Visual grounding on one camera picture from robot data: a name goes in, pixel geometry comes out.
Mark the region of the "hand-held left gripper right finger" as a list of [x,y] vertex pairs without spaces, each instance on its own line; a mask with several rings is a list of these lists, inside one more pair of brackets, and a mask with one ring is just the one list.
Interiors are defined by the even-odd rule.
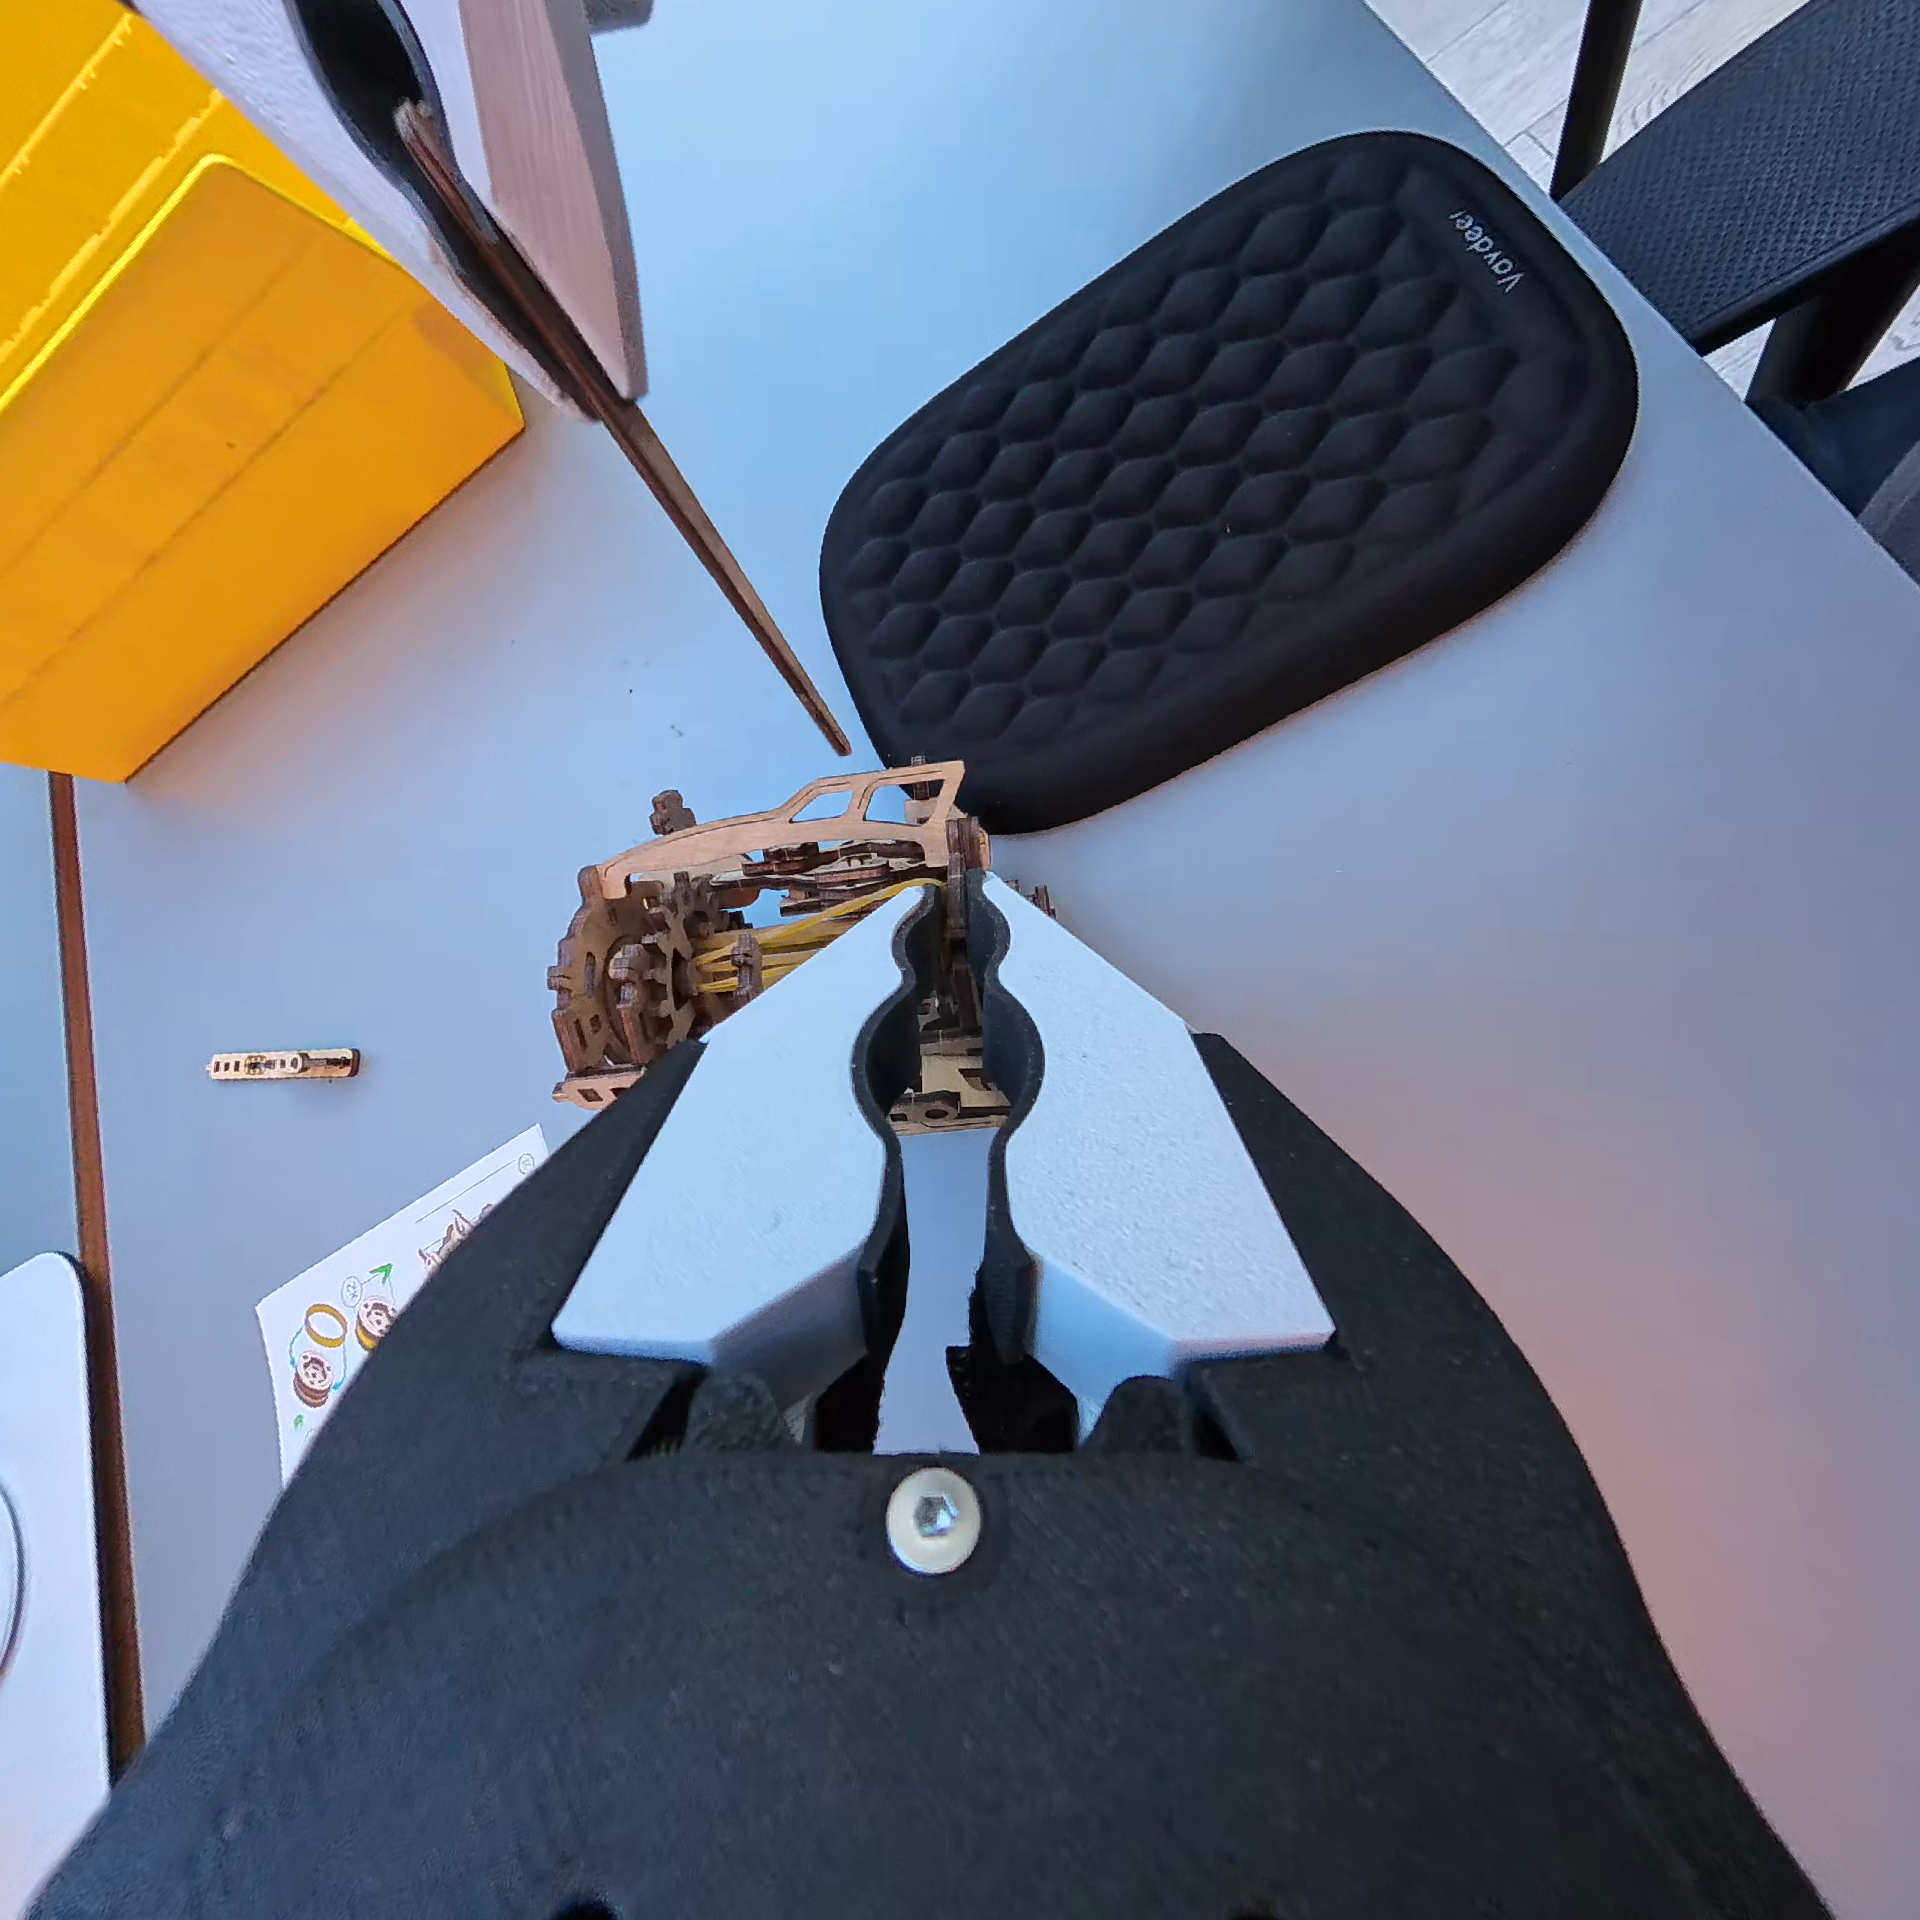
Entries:
[[1009,1360],[1082,1411],[1333,1321],[1187,1022],[998,879],[966,881],[984,1044],[1010,1099],[981,1278]]

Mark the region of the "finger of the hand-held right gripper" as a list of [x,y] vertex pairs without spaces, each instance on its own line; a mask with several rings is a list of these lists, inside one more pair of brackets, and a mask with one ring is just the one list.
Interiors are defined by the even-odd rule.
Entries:
[[625,401],[644,395],[633,228],[582,3],[461,3],[490,211]]
[[139,12],[486,347],[540,394],[586,414],[396,131],[401,103],[432,111],[466,188],[506,231],[482,196],[490,174],[459,4],[156,3]]

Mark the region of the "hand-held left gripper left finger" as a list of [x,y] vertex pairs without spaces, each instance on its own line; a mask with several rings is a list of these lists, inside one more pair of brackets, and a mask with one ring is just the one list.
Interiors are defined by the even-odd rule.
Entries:
[[906,985],[912,884],[716,1027],[558,1313],[578,1354],[753,1375],[780,1409],[816,1398],[869,1339],[857,1257],[880,1217],[880,1120],[857,1039]]

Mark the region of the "wooden mechanical car model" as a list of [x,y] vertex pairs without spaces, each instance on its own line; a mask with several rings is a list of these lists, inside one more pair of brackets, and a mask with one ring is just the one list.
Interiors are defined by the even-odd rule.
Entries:
[[581,871],[582,906],[546,975],[568,1068],[556,1099],[606,1110],[675,1044],[926,884],[941,932],[920,1002],[920,1068],[891,1124],[900,1136],[1001,1124],[1010,1105],[986,1070],[962,894],[993,867],[993,846],[957,804],[962,778],[960,760],[915,760],[716,823],[698,823],[677,790],[658,794],[653,838]]

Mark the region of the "thin wooden model panel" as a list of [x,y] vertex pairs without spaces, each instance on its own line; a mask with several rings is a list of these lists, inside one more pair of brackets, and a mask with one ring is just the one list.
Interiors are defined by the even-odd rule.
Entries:
[[662,513],[717,583],[733,612],[747,624],[761,651],[806,710],[811,722],[836,754],[851,758],[848,734],[840,727],[824,694],[814,687],[801,658],[780,634],[772,612],[764,606],[728,542],[717,535],[704,505],[661,443],[658,433],[653,433],[633,401],[618,394],[613,378],[601,369],[561,303],[542,283],[509,236],[480,208],[452,163],[432,111],[422,103],[401,103],[396,107],[396,131],[436,207],[475,246],[484,262],[486,282],[498,289],[517,320],[533,329],[540,345],[562,369],[568,394],[582,406],[587,417],[597,419],[610,433],[610,439],[625,450],[646,489],[662,505]]

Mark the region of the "illustrated instruction booklet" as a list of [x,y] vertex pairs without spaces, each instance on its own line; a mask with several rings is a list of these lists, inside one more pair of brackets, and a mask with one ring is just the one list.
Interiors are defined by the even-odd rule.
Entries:
[[545,1159],[542,1128],[524,1129],[257,1306],[272,1375],[281,1481],[298,1473],[329,1411],[401,1310]]

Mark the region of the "yellow plastic storage bin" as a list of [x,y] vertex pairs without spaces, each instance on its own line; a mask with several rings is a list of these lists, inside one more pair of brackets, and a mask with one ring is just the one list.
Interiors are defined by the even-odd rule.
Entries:
[[118,4],[2,8],[2,760],[124,782],[521,433]]

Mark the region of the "black honeycomb cushion pad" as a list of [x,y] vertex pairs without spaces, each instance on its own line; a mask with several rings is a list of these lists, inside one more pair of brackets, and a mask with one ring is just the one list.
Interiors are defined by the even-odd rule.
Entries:
[[1241,178],[876,447],[824,537],[870,743],[1069,825],[1488,610],[1611,488],[1616,312],[1475,156],[1318,142]]

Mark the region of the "white device at edge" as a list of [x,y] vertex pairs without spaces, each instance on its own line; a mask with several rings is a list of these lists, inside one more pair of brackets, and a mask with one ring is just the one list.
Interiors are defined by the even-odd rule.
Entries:
[[2,1278],[2,1884],[20,1914],[110,1790],[78,1268]]

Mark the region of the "person's grey clothing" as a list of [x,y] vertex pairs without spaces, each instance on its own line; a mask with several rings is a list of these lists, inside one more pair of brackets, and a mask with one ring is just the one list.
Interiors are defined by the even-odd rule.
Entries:
[[1909,574],[1920,580],[1920,447],[1878,480],[1859,511],[1859,524]]

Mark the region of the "black office chair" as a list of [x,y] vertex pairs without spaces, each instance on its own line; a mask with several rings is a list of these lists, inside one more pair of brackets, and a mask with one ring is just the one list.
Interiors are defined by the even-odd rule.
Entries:
[[1812,3],[1571,188],[1701,353],[1768,323],[1753,414],[1859,518],[1917,441],[1917,366],[1852,379],[1917,279],[1917,4]]

